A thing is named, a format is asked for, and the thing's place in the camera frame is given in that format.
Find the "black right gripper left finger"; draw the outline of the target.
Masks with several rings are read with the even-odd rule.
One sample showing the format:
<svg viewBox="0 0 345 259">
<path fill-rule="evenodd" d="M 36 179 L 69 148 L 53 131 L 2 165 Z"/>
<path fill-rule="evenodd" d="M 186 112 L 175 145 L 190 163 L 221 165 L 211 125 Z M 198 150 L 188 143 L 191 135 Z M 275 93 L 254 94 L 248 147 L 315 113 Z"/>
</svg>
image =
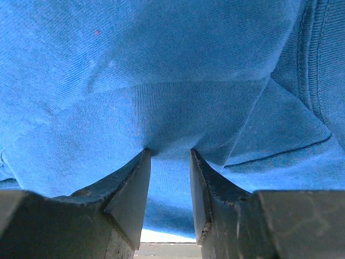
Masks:
<svg viewBox="0 0 345 259">
<path fill-rule="evenodd" d="M 1 191 L 1 258 L 133 258 L 150 180 L 145 149 L 70 196 Z"/>
</svg>

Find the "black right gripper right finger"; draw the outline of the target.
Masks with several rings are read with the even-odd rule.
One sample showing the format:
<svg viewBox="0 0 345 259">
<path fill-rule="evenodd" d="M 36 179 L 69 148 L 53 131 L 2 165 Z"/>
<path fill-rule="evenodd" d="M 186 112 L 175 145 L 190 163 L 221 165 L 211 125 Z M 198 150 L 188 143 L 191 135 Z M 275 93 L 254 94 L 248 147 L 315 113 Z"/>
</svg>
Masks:
<svg viewBox="0 0 345 259">
<path fill-rule="evenodd" d="M 344 192 L 249 193 L 190 152 L 196 242 L 203 258 L 344 258 Z"/>
</svg>

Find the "dark blue t-shirt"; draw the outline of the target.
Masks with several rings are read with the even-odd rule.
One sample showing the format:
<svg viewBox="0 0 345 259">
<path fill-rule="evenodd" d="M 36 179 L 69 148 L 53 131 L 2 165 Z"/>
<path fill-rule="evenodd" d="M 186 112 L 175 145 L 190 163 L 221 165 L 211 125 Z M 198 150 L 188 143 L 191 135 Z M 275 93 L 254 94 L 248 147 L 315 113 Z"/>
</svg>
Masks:
<svg viewBox="0 0 345 259">
<path fill-rule="evenodd" d="M 1 188 L 70 195 L 151 151 L 144 228 L 194 238 L 189 153 L 344 188 L 344 1 L 1 1 Z"/>
</svg>

